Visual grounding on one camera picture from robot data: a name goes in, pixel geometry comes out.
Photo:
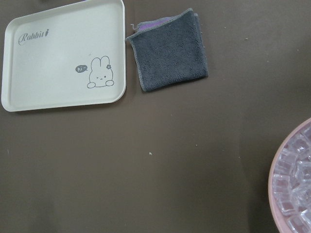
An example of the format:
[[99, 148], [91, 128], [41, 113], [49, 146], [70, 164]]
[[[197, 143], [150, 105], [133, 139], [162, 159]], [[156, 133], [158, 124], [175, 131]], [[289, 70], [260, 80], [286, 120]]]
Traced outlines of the dark grey cloth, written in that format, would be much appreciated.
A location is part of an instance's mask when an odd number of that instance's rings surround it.
[[199, 16], [191, 8], [139, 23], [127, 37], [145, 92], [208, 76]]

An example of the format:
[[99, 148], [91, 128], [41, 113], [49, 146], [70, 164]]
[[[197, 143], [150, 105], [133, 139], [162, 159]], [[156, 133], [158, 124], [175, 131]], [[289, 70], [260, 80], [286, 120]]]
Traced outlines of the cream rabbit tray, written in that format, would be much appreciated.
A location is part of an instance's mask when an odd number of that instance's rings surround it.
[[1, 87], [6, 111], [113, 103], [125, 90], [123, 1], [86, 0], [8, 24]]

